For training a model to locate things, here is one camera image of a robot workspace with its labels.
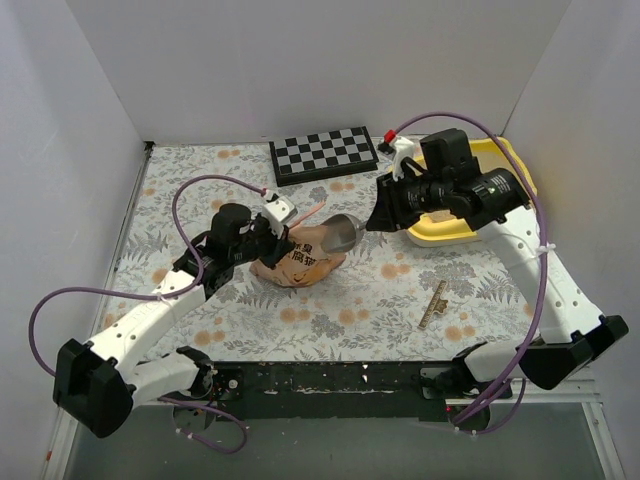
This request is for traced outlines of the small brown wooden ruler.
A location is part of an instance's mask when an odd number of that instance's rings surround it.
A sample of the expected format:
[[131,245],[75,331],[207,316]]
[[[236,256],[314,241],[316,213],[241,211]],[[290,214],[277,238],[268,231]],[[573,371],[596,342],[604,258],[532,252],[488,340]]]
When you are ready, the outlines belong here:
[[441,280],[432,296],[419,324],[418,328],[424,330],[431,318],[435,314],[443,314],[448,306],[448,301],[442,298],[443,293],[447,288],[448,282],[446,280]]

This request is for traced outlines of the floral patterned table mat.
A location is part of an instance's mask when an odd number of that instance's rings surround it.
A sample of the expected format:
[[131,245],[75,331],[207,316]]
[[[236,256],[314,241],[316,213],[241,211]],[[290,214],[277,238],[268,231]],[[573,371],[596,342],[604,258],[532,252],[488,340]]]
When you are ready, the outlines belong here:
[[[205,231],[230,202],[253,210],[255,187],[273,187],[265,145],[165,146],[151,153],[113,286],[146,293],[184,250],[178,236]],[[350,252],[326,255],[322,223],[365,219],[375,175],[281,189],[304,221],[297,249],[277,270],[244,265],[149,351],[181,346],[215,360],[447,360],[478,342],[521,340],[532,309],[481,243],[423,248],[403,232],[368,233]]]

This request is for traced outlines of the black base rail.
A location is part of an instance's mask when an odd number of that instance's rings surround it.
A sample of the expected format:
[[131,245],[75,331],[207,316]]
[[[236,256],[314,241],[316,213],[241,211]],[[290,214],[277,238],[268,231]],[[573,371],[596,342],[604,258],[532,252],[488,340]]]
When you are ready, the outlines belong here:
[[449,399],[488,383],[448,361],[219,362],[196,377],[189,399],[241,420],[413,418],[446,422]]

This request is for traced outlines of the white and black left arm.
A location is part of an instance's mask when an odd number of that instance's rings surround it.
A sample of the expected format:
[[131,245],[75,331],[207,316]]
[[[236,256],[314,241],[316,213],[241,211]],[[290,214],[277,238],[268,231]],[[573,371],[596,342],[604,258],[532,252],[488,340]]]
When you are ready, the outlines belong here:
[[179,320],[227,284],[236,267],[255,260],[273,267],[291,252],[287,223],[296,214],[284,197],[266,203],[258,214],[237,203],[223,205],[149,301],[86,342],[71,339],[61,347],[54,402],[105,438],[148,401],[173,392],[205,398],[214,385],[213,362],[206,354],[180,347],[159,360],[144,357]]

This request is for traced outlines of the silver metal scoop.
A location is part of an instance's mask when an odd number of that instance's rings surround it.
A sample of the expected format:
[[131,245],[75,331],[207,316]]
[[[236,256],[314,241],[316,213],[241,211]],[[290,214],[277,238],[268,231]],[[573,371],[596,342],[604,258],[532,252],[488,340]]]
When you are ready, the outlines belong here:
[[353,250],[365,234],[366,224],[357,217],[341,213],[321,223],[324,236],[321,248],[326,254],[347,253]]

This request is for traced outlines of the pink cat litter bag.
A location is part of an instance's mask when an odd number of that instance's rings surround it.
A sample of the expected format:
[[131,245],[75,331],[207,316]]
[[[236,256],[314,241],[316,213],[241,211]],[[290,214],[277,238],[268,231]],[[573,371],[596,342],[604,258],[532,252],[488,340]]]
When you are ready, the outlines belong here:
[[338,268],[348,252],[326,254],[320,245],[324,236],[322,222],[309,224],[324,206],[324,202],[317,204],[290,225],[289,238],[295,243],[295,248],[275,268],[268,268],[256,260],[249,271],[281,287],[303,288],[320,282]]

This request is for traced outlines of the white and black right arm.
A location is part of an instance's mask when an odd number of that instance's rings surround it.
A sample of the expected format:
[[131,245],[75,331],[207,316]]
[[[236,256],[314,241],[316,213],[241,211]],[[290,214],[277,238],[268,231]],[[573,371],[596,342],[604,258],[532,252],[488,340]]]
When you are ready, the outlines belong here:
[[376,180],[367,230],[404,230],[426,213],[449,211],[500,259],[536,315],[522,342],[484,342],[455,357],[452,383],[460,395],[475,397],[499,377],[551,390],[628,334],[624,319],[591,302],[543,239],[523,182],[504,167],[482,170],[464,131],[418,143],[390,131],[378,150],[393,167]]

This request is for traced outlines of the black and silver chessboard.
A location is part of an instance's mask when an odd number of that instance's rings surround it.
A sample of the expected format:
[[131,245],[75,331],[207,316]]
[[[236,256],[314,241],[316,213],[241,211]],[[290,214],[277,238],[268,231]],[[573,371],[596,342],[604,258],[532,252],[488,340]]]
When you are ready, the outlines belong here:
[[365,126],[269,142],[280,187],[375,171],[378,156]]

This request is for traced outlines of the yellow and white litter box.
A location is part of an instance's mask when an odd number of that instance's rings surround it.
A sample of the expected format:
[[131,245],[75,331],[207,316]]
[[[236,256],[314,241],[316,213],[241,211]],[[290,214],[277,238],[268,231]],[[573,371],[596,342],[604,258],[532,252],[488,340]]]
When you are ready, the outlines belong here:
[[503,143],[494,145],[502,154],[503,163],[493,170],[482,168],[472,146],[464,131],[444,130],[420,140],[420,162],[402,164],[410,178],[424,175],[451,187],[446,198],[450,210],[423,214],[407,229],[407,235],[417,245],[474,241],[478,236],[473,227],[504,221],[514,208],[530,203],[530,193],[537,193],[528,170]]

